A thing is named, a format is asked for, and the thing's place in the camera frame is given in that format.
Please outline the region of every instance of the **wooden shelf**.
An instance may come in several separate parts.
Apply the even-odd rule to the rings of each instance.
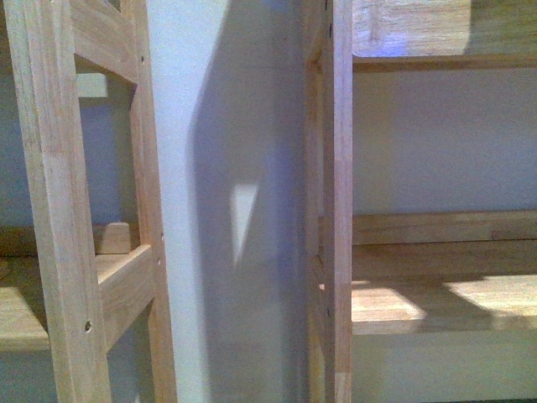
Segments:
[[[537,241],[354,246],[352,334],[537,328]]]
[[[354,70],[537,66],[534,2],[354,0]]]
[[[151,248],[96,257],[110,348],[153,297]],[[0,257],[0,351],[48,350],[39,262]]]

